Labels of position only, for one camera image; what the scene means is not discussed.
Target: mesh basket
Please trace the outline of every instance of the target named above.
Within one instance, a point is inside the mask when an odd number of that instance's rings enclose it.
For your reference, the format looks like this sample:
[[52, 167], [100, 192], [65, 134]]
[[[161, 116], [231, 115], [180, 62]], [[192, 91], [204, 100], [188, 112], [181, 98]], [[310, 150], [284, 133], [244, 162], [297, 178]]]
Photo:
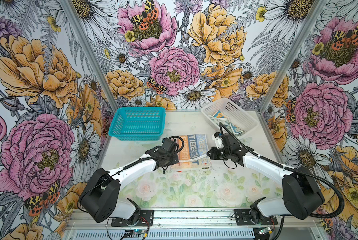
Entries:
[[119, 108], [108, 134], [122, 141], [156, 141], [164, 130], [164, 108]]
[[229, 117], [229, 120], [240, 127], [245, 131], [245, 134], [252, 132], [257, 126], [258, 121], [251, 117], [246, 111], [240, 108], [238, 105], [234, 104], [228, 98], [221, 98], [212, 103], [205, 105], [201, 112], [204, 115], [205, 120], [216, 130], [220, 131], [219, 125], [214, 123], [208, 115], [213, 116], [218, 110], [220, 110], [224, 115]]

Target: white plastic basket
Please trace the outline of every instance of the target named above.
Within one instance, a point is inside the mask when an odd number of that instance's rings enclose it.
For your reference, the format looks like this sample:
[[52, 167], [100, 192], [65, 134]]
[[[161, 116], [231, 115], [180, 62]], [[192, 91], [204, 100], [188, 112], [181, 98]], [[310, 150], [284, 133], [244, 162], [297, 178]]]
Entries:
[[240, 108], [238, 105], [233, 103], [228, 98], [221, 98], [212, 103], [205, 105], [201, 112], [204, 115], [206, 121], [216, 130], [220, 131], [219, 125], [214, 123], [208, 115], [213, 116], [218, 110], [220, 110], [224, 115], [229, 117], [229, 120], [240, 127], [245, 133], [242, 135], [248, 135], [252, 132], [257, 126], [258, 121], [251, 117], [246, 111]]

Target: white table surface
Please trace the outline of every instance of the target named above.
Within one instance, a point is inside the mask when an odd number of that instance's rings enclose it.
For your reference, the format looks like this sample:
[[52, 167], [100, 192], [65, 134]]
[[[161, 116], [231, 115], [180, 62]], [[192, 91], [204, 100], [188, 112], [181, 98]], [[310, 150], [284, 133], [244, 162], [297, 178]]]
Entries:
[[[256, 112], [248, 113], [258, 120]], [[211, 136], [215, 132], [200, 111], [167, 111], [162, 137], [206, 134], [211, 148], [214, 146]], [[276, 161], [260, 124], [249, 136], [244, 135], [244, 143]], [[110, 170], [126, 165], [157, 145], [161, 145], [161, 141], [140, 144], [111, 137], [100, 167]], [[212, 160], [211, 165], [206, 171], [168, 170], [163, 174], [161, 169], [155, 170], [126, 186], [119, 199], [130, 198], [140, 207], [245, 207], [261, 197], [282, 195], [281, 187], [251, 169], [240, 165], [229, 169], [218, 160]], [[227, 165], [234, 167], [231, 161]]]

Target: metal vent grille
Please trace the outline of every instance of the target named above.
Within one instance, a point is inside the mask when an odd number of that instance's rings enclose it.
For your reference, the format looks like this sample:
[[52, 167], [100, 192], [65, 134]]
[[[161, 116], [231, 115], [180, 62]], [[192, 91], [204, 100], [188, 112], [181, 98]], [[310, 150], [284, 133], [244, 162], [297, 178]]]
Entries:
[[[109, 230], [113, 240], [119, 240], [124, 230]], [[252, 228], [200, 228], [200, 229], [150, 229], [148, 240], [181, 239], [242, 239], [254, 238]], [[74, 240], [108, 240], [105, 230], [77, 230]], [[138, 235], [126, 237], [127, 240], [140, 239]]]

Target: teal plastic basket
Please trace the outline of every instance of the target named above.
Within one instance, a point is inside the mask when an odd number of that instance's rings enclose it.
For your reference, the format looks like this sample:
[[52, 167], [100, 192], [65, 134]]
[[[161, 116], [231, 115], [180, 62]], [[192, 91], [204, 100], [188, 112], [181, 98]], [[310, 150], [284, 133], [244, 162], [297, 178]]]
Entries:
[[121, 141], [157, 141], [163, 134], [165, 120], [164, 108], [119, 108], [108, 134]]

